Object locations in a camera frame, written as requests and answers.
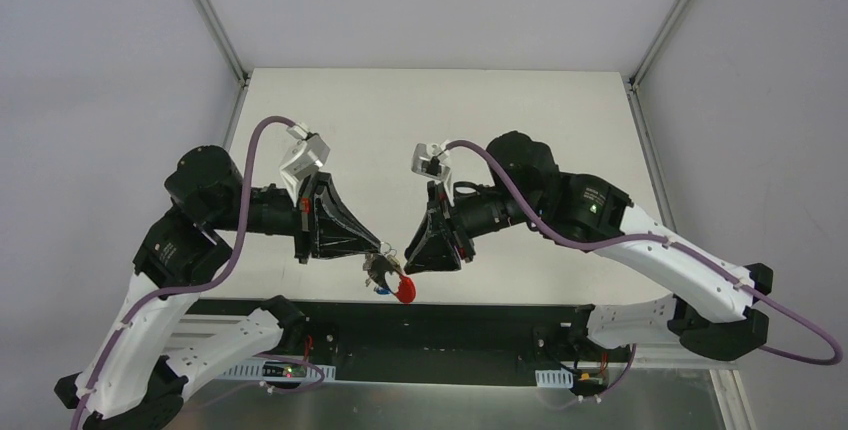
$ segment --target red object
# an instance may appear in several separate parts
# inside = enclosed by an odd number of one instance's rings
[[[415,283],[412,282],[411,278],[406,275],[400,276],[400,285],[398,285],[398,291],[395,292],[395,297],[400,303],[407,305],[415,300]]]
[[[601,368],[598,371],[598,373],[603,375],[607,371],[608,366],[609,366],[609,356],[607,355],[607,352],[604,352],[601,355]]]
[[[309,350],[312,349],[312,335],[307,335],[303,342],[303,360],[309,361]]]

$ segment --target metal frame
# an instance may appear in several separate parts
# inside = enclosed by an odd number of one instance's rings
[[[630,83],[632,83],[637,90],[639,85],[642,83],[642,80],[645,79],[645,75],[647,75],[648,70],[651,69],[654,61],[656,61],[660,50],[662,50],[663,46],[668,41],[669,36],[673,33],[674,29],[677,28],[677,25],[681,22],[681,20],[683,20],[683,15],[689,8],[689,4],[691,2],[692,0],[674,1],[674,4],[671,6],[671,10],[669,10],[665,20],[663,20],[663,23],[660,26],[657,35],[648,47],[648,51],[645,52],[642,62],[639,63],[639,67],[636,68],[636,73],[634,73],[633,77],[630,79]]]
[[[221,24],[218,14],[215,13],[215,8],[212,7],[212,2],[209,0],[192,1],[197,7],[197,12],[200,14],[203,22],[206,24],[209,34],[212,36],[212,40],[215,41],[215,44],[218,45],[218,49],[221,50],[221,54],[227,60],[227,64],[230,66],[230,70],[232,70],[239,86],[244,87],[247,84],[247,71],[244,69],[244,65],[242,65],[238,54],[236,54],[236,50],[233,48],[233,43],[227,36],[227,32],[224,31],[224,26]]]
[[[215,41],[222,56],[233,72],[236,81],[239,83],[238,97],[223,141],[224,148],[229,149],[247,95],[250,82],[249,73],[245,70],[244,65],[239,59],[210,0],[192,1],[195,3],[198,13],[206,24],[210,36]],[[648,166],[648,174],[651,178],[654,194],[659,205],[660,217],[667,227],[675,231],[676,225],[666,192],[664,172],[656,146],[653,143],[648,121],[639,101],[639,93],[641,83],[659,57],[660,52],[670,39],[674,30],[683,20],[691,2],[692,0],[675,0],[636,71],[625,81],[627,98],[630,102],[633,120]],[[194,337],[192,333],[188,332],[187,334],[182,333],[180,335],[191,339]],[[185,340],[185,338],[177,338],[177,334],[174,334],[172,337],[172,343],[183,343],[176,342],[174,341],[175,339]],[[756,430],[757,427],[752,418],[748,398],[735,364],[706,360],[675,345],[643,345],[637,352],[634,366],[641,368],[709,369],[726,428],[729,430]]]

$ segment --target white bracket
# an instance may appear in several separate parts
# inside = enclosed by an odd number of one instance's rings
[[[303,358],[303,356],[292,357],[294,359]],[[286,382],[286,383],[310,383],[317,382],[321,379],[321,375],[318,374],[315,370],[308,368],[306,369],[306,376],[304,377],[282,377],[272,375],[270,370],[278,369],[280,367],[286,366],[296,366],[296,363],[283,363],[278,362],[276,360],[265,360],[259,358],[251,358],[245,360],[238,365],[230,368],[226,372],[219,375],[216,380],[239,380],[239,381],[251,381],[251,380],[264,380],[266,382]],[[316,365],[324,372],[324,382],[332,382],[336,379],[336,367],[332,365]]]
[[[166,353],[166,364],[177,376],[188,377],[183,387],[183,399],[188,400],[233,365],[276,347],[282,336],[277,318],[267,310],[256,309],[241,322],[199,344]]]
[[[679,337],[667,326],[676,305],[673,295],[633,305],[598,305],[589,315],[587,337],[607,349],[631,343],[677,343]]]
[[[536,370],[536,386],[539,388],[571,388],[574,376],[565,370]]]
[[[438,143],[419,143],[412,153],[412,172],[423,175],[445,186],[448,202],[453,205],[453,172],[451,171],[450,151],[446,150],[448,141]],[[430,168],[433,159],[439,162],[438,168]]]
[[[280,177],[283,188],[289,193],[292,202],[297,200],[300,185],[327,163],[330,147],[317,133],[310,133],[306,124],[299,123],[286,130],[297,142],[286,150],[280,162]]]

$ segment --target black cable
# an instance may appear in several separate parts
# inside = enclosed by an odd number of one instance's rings
[[[563,364],[558,358],[554,357],[551,354],[551,351],[548,348],[545,348],[545,354],[548,356],[548,358],[550,358],[551,360],[556,362],[557,365],[560,366],[560,368],[562,368],[563,370],[567,371],[568,373],[574,375],[575,377],[581,377],[581,376],[583,376],[584,373],[588,373],[590,377],[597,377],[601,374],[600,371],[592,373],[592,372],[586,372],[586,371],[578,370],[577,364],[580,362],[579,359],[575,359],[574,360],[574,368],[570,368],[568,365]]]

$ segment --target white table surface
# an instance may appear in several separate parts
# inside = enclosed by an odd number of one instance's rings
[[[307,123],[331,148],[330,172],[344,203],[399,256],[427,200],[409,170],[418,142],[468,139],[482,146],[510,130],[550,145],[561,171],[607,179],[658,217],[635,124],[617,73],[482,70],[256,69],[230,153],[244,167],[247,142],[269,115]],[[282,125],[260,142],[253,186],[279,184]],[[484,162],[453,152],[457,180],[490,184]],[[223,232],[233,241],[230,232]],[[459,272],[414,276],[416,302],[627,304],[668,293],[596,255],[555,246],[523,225],[475,239],[477,256]],[[300,265],[290,237],[249,235],[233,276],[206,298],[393,302],[364,286],[362,258]]]

